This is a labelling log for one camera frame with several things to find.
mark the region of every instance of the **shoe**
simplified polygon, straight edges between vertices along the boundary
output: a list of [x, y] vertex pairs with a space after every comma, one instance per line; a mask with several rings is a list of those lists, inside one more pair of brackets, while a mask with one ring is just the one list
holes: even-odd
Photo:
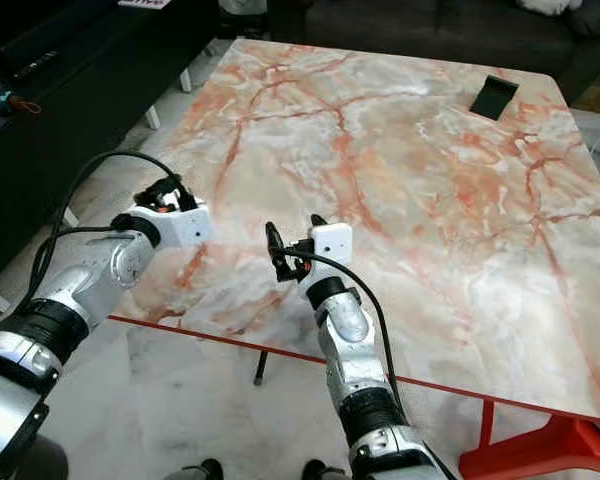
[[309, 460], [302, 470], [302, 480], [320, 480], [322, 473], [327, 469], [320, 460]]
[[200, 466], [209, 472], [209, 478], [207, 480], [224, 480], [222, 465], [220, 465], [220, 462], [215, 458], [206, 459]]

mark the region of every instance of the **gray sofa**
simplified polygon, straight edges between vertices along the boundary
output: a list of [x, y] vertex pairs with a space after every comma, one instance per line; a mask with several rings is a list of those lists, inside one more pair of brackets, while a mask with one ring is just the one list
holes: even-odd
[[600, 0], [547, 17], [514, 0], [268, 0], [272, 39], [545, 73], [573, 102], [600, 74]]

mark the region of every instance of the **red table leg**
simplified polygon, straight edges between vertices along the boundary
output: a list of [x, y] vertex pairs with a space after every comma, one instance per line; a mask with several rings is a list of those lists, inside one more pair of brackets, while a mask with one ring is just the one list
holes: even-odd
[[554, 415], [538, 430], [488, 445], [493, 402], [485, 401], [482, 413], [480, 447], [460, 457], [466, 480], [504, 480], [571, 468], [600, 472], [600, 430], [591, 422]]

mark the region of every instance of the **black joint band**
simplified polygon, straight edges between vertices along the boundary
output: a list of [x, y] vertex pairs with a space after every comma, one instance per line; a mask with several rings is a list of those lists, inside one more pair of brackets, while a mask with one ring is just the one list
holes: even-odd
[[352, 393], [344, 399], [338, 413], [349, 446], [378, 428], [406, 425], [391, 393], [380, 387]]
[[353, 478], [369, 478], [370, 474], [398, 470], [422, 465], [431, 465], [429, 457], [418, 449], [389, 453], [381, 457], [373, 457], [368, 448], [362, 448], [364, 455], [357, 455], [351, 462]]
[[0, 330], [17, 333], [44, 345], [64, 363], [89, 334], [82, 317], [54, 300], [34, 300], [22, 316], [11, 316]]
[[346, 291], [347, 289], [344, 288], [344, 283], [342, 283], [340, 277], [328, 277], [311, 285], [307, 290], [307, 298], [309, 298], [313, 309], [317, 310], [327, 298]]
[[160, 232], [149, 220], [140, 217], [134, 217], [128, 213], [121, 213], [111, 220], [111, 226], [118, 231], [136, 230], [144, 233], [153, 248], [160, 243]]

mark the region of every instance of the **red table edge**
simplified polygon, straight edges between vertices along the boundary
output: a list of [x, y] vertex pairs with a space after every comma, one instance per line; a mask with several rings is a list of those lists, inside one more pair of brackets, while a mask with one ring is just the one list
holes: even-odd
[[[208, 333], [195, 332], [192, 330], [185, 330], [185, 329], [177, 328], [177, 327], [169, 327], [167, 325], [160, 325], [157, 323], [149, 323], [149, 322], [144, 322], [142, 320], [134, 320], [132, 318], [122, 317], [120, 315], [109, 315], [108, 318], [110, 318], [111, 320], [119, 321], [119, 322], [130, 323], [133, 325], [139, 325], [141, 327], [149, 327], [149, 328], [154, 328], [157, 330], [164, 330], [167, 332], [179, 333], [182, 335], [189, 335], [191, 337], [203, 338], [205, 340], [214, 340], [216, 342], [228, 343], [230, 345], [236, 345], [238, 347], [250, 348], [252, 350], [266, 351], [269, 353], [274, 353], [274, 354], [282, 355], [285, 357], [298, 358], [300, 360], [307, 360], [309, 362], [322, 363], [322, 364], [326, 363], [324, 361], [324, 359], [319, 358], [319, 357], [313, 357], [311, 355], [304, 355], [302, 353], [289, 352], [289, 351], [282, 350], [282, 349], [275, 348], [275, 347], [266, 347], [263, 345], [257, 345], [255, 343], [243, 342], [241, 340], [234, 340], [232, 338], [220, 337], [217, 335], [210, 335]], [[575, 419], [580, 419], [580, 420], [586, 420], [586, 421], [593, 422], [593, 423], [600, 423], [599, 417], [592, 417], [592, 416], [583, 415], [580, 413], [567, 412], [564, 410], [557, 410], [557, 409], [553, 409], [553, 408], [543, 407], [540, 405], [533, 405], [530, 403], [518, 402], [516, 400], [509, 400], [506, 398], [495, 397], [493, 395], [487, 395], [484, 393], [471, 392], [469, 390], [463, 390], [461, 388], [456, 388], [456, 387], [447, 387], [445, 385], [439, 385], [437, 383], [426, 382], [424, 380], [417, 380], [415, 378], [402, 377], [400, 375], [396, 375], [396, 379], [400, 382], [410, 383], [412, 385], [418, 385], [418, 386], [427, 387], [427, 388], [434, 388], [436, 390], [442, 390], [442, 391], [449, 392], [449, 393], [464, 395], [466, 397], [479, 398], [481, 400], [488, 401], [488, 402], [503, 403], [506, 405], [512, 405], [514, 407], [520, 407], [520, 408], [524, 408], [527, 410], [535, 410], [538, 412], [548, 413], [551, 415], [558, 415], [561, 417], [570, 417], [570, 418], [575, 418]]]

